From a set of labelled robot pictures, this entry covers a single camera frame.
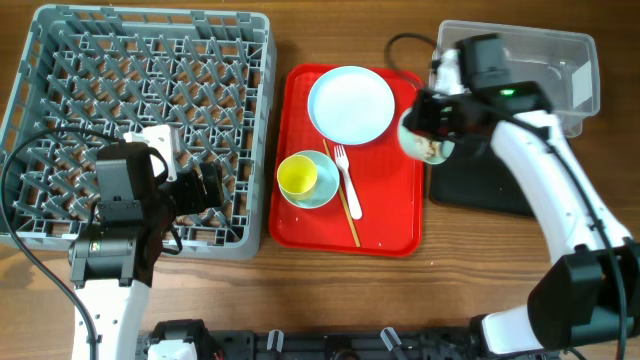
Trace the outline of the light blue bowl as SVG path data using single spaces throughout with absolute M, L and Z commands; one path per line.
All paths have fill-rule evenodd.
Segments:
M 325 154 L 314 150 L 305 150 L 293 155 L 304 155 L 309 157 L 316 165 L 318 171 L 318 179 L 315 189 L 310 197 L 305 199 L 296 199 L 284 193 L 280 188 L 280 192 L 284 198 L 296 207 L 303 209 L 315 209 L 327 204 L 338 191 L 339 170 L 334 162 Z

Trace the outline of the yellow plastic cup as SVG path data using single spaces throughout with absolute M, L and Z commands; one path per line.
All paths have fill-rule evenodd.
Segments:
M 315 189 L 318 171 L 309 157 L 296 154 L 281 162 L 276 177 L 285 194 L 296 199 L 305 199 L 310 197 Z

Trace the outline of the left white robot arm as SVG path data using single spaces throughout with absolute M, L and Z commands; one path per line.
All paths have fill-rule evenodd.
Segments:
M 159 151 L 144 143 L 110 145 L 97 154 L 99 197 L 89 223 L 69 248 L 76 309 L 75 359 L 132 359 L 149 301 L 154 265 L 174 222 L 224 202 L 221 167 L 204 163 L 156 174 Z

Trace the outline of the mint green bowl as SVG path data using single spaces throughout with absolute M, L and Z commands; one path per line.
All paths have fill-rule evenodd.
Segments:
M 410 132 L 403 125 L 403 121 L 410 113 L 410 108 L 407 108 L 402 113 L 397 127 L 397 137 L 403 151 L 409 157 L 430 165 L 438 165 L 445 162 L 452 154 L 455 144 L 450 141 L 430 140 Z

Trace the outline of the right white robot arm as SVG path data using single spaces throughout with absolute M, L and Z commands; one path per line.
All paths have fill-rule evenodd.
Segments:
M 507 357 L 639 333 L 639 246 L 604 205 L 539 84 L 515 82 L 495 33 L 459 40 L 435 67 L 398 130 L 404 152 L 435 164 L 445 147 L 488 139 L 546 238 L 551 269 L 519 307 L 481 317 L 481 350 Z

